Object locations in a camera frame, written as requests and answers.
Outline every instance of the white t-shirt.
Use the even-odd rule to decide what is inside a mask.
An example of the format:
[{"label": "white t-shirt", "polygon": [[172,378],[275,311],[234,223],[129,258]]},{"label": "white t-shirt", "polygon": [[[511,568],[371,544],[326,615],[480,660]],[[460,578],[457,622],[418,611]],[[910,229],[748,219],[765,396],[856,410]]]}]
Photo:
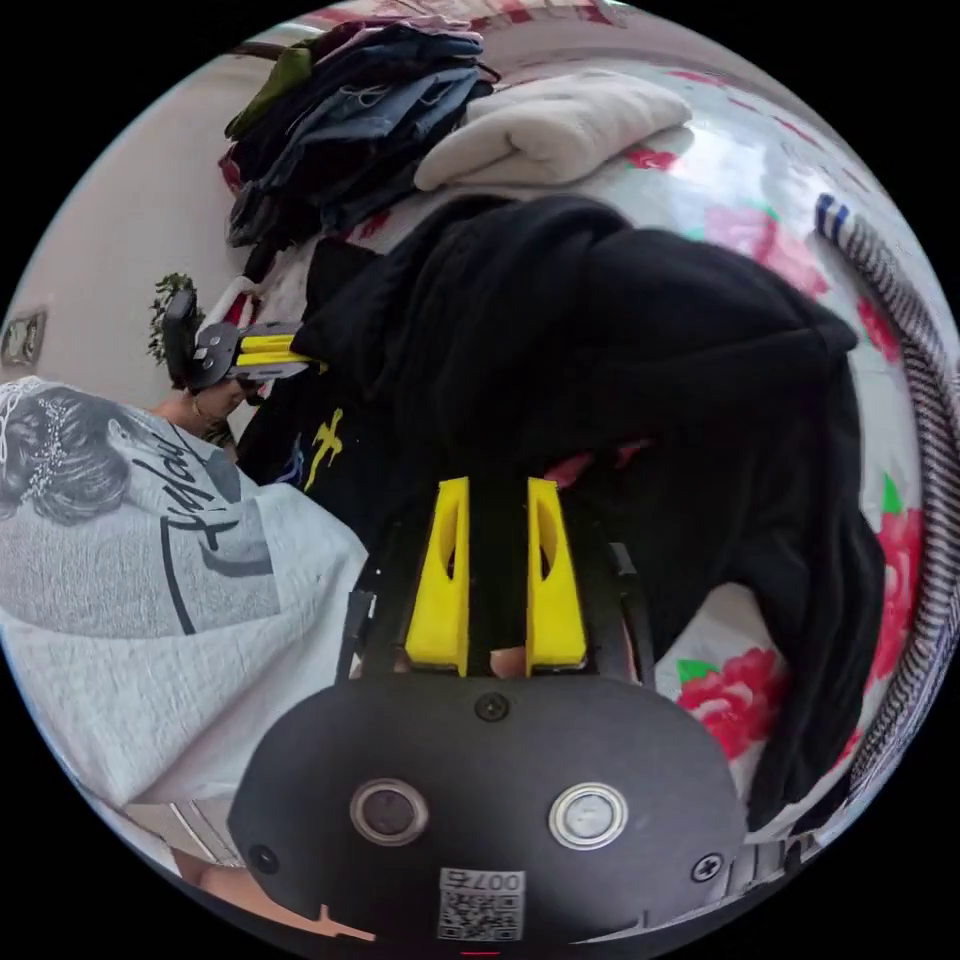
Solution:
[{"label": "white t-shirt", "polygon": [[366,559],[292,487],[37,378],[0,386],[0,557],[13,674],[115,811],[236,789],[269,727],[333,682]]}]

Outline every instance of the qr code sticker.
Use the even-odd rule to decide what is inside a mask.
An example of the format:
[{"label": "qr code sticker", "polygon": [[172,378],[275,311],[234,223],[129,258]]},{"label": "qr code sticker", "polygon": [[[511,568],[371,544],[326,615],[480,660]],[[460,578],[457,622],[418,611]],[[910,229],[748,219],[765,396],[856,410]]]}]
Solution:
[{"label": "qr code sticker", "polygon": [[524,874],[443,870],[440,940],[503,943],[523,937]]}]

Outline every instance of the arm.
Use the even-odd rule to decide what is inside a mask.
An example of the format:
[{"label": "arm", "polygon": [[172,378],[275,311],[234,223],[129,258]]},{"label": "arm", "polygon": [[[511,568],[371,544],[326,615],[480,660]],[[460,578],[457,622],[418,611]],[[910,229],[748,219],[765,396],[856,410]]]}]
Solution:
[{"label": "arm", "polygon": [[225,420],[244,399],[243,387],[236,380],[225,380],[202,390],[197,396],[189,391],[174,393],[154,407],[150,413],[169,420],[175,427],[203,436],[220,420]]}]

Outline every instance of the black clothing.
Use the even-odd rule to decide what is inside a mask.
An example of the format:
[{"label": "black clothing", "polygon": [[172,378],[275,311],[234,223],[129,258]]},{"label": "black clothing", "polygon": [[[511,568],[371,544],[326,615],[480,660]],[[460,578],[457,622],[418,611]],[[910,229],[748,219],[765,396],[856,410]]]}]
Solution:
[{"label": "black clothing", "polygon": [[[394,507],[447,477],[595,452],[563,498],[628,547],[658,658],[710,590],[754,592],[791,684],[751,829],[801,800],[855,728],[882,613],[853,331],[739,254],[575,197],[455,201],[318,302],[293,348],[377,424],[367,452]],[[604,456],[638,440],[622,468]],[[311,493],[324,506],[355,482],[334,476]],[[356,506],[337,515],[366,527],[371,503]]]},{"label": "black clothing", "polygon": [[[307,275],[307,312],[378,259],[342,240],[320,240]],[[313,470],[322,447],[317,433],[338,410],[336,435],[343,449],[332,458],[327,453]],[[404,470],[402,445],[336,368],[322,374],[309,369],[276,381],[243,432],[237,454],[240,469],[256,483],[282,479],[299,490],[309,484],[304,492],[349,526],[368,550],[390,518],[421,492],[421,482],[426,494],[435,489]]]}]

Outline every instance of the folded clothes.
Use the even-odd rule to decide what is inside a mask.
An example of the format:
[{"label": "folded clothes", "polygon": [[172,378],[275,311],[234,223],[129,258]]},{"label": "folded clothes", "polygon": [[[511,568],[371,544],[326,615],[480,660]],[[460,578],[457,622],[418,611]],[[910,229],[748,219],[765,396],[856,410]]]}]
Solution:
[{"label": "folded clothes", "polygon": [[481,51],[476,34],[408,23],[321,48],[310,77],[261,109],[220,161],[236,195],[229,242],[339,233],[413,193],[419,161],[492,91]]},{"label": "folded clothes", "polygon": [[[267,109],[281,96],[310,78],[315,66],[338,50],[365,42],[384,27],[401,22],[396,18],[371,18],[351,20],[338,24],[332,30],[309,40],[301,40],[287,47],[274,64],[269,77],[250,103],[227,125],[224,131],[231,140],[243,136]],[[483,38],[470,32],[470,24],[464,21],[447,20],[441,16],[412,17],[402,21],[407,27],[427,35],[441,36],[456,33],[469,36],[477,43]]]},{"label": "folded clothes", "polygon": [[341,87],[363,90],[409,82],[447,66],[475,63],[482,49],[470,38],[422,34],[402,23],[385,27],[367,43],[335,51],[306,83],[274,102],[237,141],[234,161],[245,181],[258,179],[280,155],[293,128]]},{"label": "folded clothes", "polygon": [[420,190],[445,184],[565,184],[692,116],[682,97],[608,70],[535,80],[472,103],[423,159]]},{"label": "folded clothes", "polygon": [[856,726],[882,611],[850,328],[745,257],[579,198],[464,198],[356,266],[326,290],[319,270],[293,344],[329,375],[256,418],[285,458],[258,475],[245,435],[243,469],[302,462],[299,489],[373,544],[439,480],[591,454],[563,502],[627,546],[658,658],[714,588],[757,597],[791,685],[751,829],[802,800]]}]

